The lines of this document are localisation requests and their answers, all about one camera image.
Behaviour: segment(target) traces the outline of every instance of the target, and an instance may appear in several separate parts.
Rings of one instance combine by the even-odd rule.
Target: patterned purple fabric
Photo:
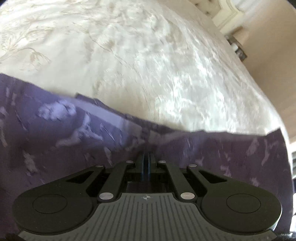
[[[289,231],[293,186],[280,130],[263,137],[175,131],[0,74],[0,237],[18,231],[12,203],[22,192],[98,163],[112,167],[139,151],[272,192],[283,206],[277,231]]]

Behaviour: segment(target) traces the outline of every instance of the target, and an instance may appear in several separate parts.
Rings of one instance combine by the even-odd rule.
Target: gray ribbed plate
[[[209,224],[192,203],[176,200],[171,193],[126,194],[102,203],[83,225],[59,235],[35,235],[23,231],[27,241],[196,240],[271,241],[272,231],[251,236],[235,235]]]

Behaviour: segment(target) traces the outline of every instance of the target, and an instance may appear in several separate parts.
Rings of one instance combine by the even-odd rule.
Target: bed
[[[242,13],[230,1],[210,1],[210,10],[203,2],[8,0],[0,6],[0,73],[172,129],[281,128],[288,141],[222,34]]]

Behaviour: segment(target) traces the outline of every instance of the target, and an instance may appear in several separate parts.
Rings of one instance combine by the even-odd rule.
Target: purple blanket
[[[22,192],[98,163],[112,167],[139,151],[272,192],[283,206],[277,231],[289,232],[293,185],[280,130],[263,137],[175,131],[0,74],[0,237],[18,231],[12,203]]]

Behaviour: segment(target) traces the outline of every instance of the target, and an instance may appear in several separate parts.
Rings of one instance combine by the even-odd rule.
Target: headboard
[[[231,0],[190,0],[200,11],[212,18],[218,29],[226,34],[231,32],[243,17]]]

